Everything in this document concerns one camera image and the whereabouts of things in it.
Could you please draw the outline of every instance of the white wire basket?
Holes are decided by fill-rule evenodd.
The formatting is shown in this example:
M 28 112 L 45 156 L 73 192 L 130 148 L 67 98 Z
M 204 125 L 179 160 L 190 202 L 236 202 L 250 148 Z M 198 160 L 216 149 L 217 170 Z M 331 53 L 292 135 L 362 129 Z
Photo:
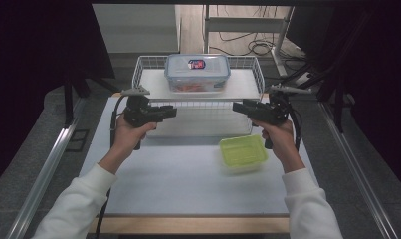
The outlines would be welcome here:
M 252 131 L 247 116 L 232 111 L 233 102 L 242 99 L 259 101 L 265 81 L 254 56 L 228 57 L 231 77 L 222 92 L 174 93 L 164 76 L 166 56 L 138 58 L 132 87 L 144 86 L 150 91 L 152 106 L 172 105 L 176 118 L 166 119 L 148 136 L 241 136 Z

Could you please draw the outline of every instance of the white sleeve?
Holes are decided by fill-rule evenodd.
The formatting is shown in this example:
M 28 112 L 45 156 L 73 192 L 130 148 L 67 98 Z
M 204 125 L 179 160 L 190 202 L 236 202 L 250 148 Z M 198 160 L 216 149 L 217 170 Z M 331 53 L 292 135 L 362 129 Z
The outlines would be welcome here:
M 116 176 L 97 164 L 75 178 L 39 224 L 34 238 L 86 238 Z
M 292 239 L 342 238 L 324 190 L 314 183 L 308 169 L 287 173 L 283 181 Z

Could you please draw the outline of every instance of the yellow-green container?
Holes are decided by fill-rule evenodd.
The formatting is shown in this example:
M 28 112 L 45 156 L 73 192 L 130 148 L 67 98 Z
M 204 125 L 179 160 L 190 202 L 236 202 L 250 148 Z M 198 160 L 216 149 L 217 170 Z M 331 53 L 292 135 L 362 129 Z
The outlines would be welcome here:
M 268 152 L 259 135 L 222 139 L 219 143 L 224 162 L 229 167 L 249 166 L 268 159 Z

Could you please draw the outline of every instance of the plastic food container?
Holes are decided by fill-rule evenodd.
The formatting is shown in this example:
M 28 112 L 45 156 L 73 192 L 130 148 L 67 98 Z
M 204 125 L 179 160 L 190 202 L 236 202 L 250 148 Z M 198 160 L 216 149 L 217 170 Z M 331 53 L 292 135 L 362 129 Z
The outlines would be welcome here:
M 259 135 L 222 139 L 219 143 L 224 163 L 229 167 L 251 166 L 268 159 L 268 152 Z
M 173 54 L 165 64 L 169 89 L 175 93 L 216 93 L 231 76 L 228 58 L 215 54 Z

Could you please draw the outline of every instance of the black controller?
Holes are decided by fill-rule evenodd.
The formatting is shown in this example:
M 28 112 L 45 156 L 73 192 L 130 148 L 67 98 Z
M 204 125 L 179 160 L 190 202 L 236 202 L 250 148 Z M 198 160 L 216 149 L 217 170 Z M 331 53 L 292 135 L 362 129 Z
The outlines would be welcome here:
M 271 125 L 281 125 L 288 119 L 291 112 L 291 104 L 288 96 L 281 92 L 276 92 L 269 96 L 268 103 L 261 103 L 253 100 L 243 100 L 242 104 L 233 103 L 232 110 L 237 113 L 247 115 L 248 118 L 267 122 Z M 273 143 L 270 139 L 265 141 L 265 148 L 272 149 Z
M 150 106 L 150 99 L 145 96 L 149 94 L 150 92 L 143 87 L 122 92 L 123 96 L 128 96 L 126 107 L 123 111 L 124 119 L 131 126 L 141 127 L 148 122 L 162 122 L 166 118 L 176 117 L 176 109 L 173 106 Z M 135 150 L 139 149 L 140 142 L 135 147 Z

